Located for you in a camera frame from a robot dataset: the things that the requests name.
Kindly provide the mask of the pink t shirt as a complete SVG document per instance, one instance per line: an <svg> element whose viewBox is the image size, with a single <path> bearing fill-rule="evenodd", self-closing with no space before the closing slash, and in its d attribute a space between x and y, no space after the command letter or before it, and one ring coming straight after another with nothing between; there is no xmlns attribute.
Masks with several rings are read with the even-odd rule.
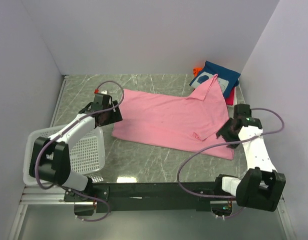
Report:
<svg viewBox="0 0 308 240"><path fill-rule="evenodd" d="M233 150L216 136L229 119L217 75L184 97L128 89L124 93L119 106L123 119L114 124L113 137L193 153L212 146L203 153L233 159Z"/></svg>

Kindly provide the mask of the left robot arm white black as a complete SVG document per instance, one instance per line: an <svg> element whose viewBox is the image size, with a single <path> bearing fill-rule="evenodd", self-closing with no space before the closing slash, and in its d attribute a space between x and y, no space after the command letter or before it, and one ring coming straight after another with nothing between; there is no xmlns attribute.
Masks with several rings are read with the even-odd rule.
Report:
<svg viewBox="0 0 308 240"><path fill-rule="evenodd" d="M59 132L35 140L29 174L40 188L59 186L76 191L82 201L92 198L93 181L71 169L70 150L90 131L121 121L120 104L115 100L96 109L90 102Z"/></svg>

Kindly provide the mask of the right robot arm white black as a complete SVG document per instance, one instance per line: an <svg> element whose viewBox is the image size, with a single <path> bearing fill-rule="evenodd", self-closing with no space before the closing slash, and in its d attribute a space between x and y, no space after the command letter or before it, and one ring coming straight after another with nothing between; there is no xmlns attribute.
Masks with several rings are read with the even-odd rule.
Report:
<svg viewBox="0 0 308 240"><path fill-rule="evenodd" d="M223 200L235 197L241 207L273 212L276 210L286 184L285 175L279 173L268 155L263 129L259 119L252 117L230 118L216 133L234 149L243 141L247 172L242 179L220 174L216 178L213 193Z"/></svg>

